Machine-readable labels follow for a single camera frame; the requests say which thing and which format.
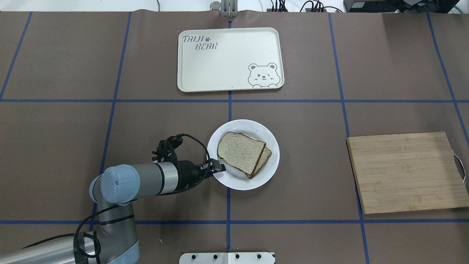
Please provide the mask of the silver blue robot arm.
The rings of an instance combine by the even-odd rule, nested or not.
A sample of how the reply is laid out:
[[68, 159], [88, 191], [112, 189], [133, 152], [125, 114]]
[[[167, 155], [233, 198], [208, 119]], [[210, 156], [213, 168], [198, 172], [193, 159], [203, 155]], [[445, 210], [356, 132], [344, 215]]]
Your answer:
[[190, 161], [121, 164], [96, 177], [89, 195], [97, 203], [99, 229], [59, 235], [36, 242], [17, 252], [1, 255], [2, 264], [135, 264], [140, 244], [132, 203], [137, 199], [188, 191], [225, 166], [210, 159], [205, 164]]

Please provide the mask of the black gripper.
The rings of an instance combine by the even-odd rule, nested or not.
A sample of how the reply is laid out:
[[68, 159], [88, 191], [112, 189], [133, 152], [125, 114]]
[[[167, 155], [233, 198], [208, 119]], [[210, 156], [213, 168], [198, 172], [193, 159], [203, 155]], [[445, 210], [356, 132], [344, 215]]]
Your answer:
[[225, 164], [210, 158], [205, 164], [195, 165], [191, 161], [177, 162], [179, 182], [177, 192], [184, 192], [196, 187], [213, 173], [225, 172]]

